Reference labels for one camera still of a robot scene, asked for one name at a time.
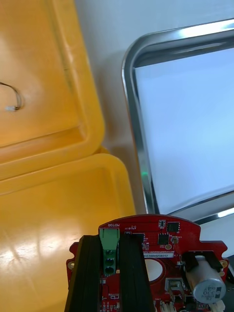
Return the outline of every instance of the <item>white connector on board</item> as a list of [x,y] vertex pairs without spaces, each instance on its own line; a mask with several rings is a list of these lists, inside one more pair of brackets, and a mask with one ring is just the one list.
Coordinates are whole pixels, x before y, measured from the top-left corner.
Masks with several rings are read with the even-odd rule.
[[172,302],[170,302],[170,304],[163,302],[160,306],[160,310],[161,312],[176,312],[176,309],[173,306]]
[[225,310],[225,304],[223,300],[220,300],[216,303],[210,304],[210,308],[212,312],[223,312]]

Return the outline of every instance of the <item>wire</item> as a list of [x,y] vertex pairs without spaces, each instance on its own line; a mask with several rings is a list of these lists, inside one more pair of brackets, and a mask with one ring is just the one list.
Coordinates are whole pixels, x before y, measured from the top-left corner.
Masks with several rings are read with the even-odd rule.
[[15,87],[13,87],[7,83],[1,82],[1,81],[0,81],[0,85],[11,88],[15,92],[15,95],[16,95],[16,101],[17,101],[16,106],[6,106],[6,110],[7,111],[17,111],[20,108],[22,108],[23,107],[22,97],[21,97],[20,93],[18,92],[18,90]]

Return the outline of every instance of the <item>electrolytic capacitor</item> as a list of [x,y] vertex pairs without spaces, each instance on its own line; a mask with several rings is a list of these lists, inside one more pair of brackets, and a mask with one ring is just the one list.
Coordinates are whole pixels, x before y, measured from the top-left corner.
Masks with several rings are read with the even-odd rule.
[[201,302],[212,304],[223,298],[226,286],[217,270],[211,268],[204,256],[196,256],[198,266],[186,271],[186,277],[194,298]]

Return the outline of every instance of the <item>yellow lid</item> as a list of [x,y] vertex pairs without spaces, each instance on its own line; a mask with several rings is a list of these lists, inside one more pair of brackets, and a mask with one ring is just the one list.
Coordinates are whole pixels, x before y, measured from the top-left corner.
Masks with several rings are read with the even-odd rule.
[[73,0],[0,4],[0,179],[93,154],[104,124]]
[[69,247],[134,213],[127,171],[108,154],[0,181],[1,311],[63,312]]

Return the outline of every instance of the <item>green terminal block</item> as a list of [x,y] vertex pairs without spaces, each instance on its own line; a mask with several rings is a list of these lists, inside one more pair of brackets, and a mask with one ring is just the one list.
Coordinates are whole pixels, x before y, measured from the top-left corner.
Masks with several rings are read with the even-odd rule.
[[110,276],[116,273],[120,231],[119,229],[100,229],[99,236],[103,248],[103,272],[105,276]]

